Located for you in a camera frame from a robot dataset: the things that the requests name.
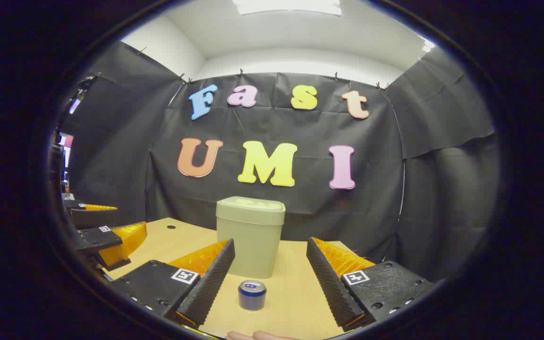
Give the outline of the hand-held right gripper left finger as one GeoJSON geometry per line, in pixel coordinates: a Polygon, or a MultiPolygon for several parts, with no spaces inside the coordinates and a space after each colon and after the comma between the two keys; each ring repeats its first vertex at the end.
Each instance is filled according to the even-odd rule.
{"type": "Polygon", "coordinates": [[[170,263],[147,261],[110,285],[150,314],[197,329],[234,259],[235,243],[229,238],[170,263]]]}

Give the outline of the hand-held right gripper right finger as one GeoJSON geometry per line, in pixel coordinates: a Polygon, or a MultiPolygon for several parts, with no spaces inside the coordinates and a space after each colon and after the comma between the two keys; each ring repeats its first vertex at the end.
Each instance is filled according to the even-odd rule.
{"type": "Polygon", "coordinates": [[[375,264],[314,237],[308,239],[306,256],[335,322],[345,332],[403,310],[437,285],[395,261],[375,264]]]}

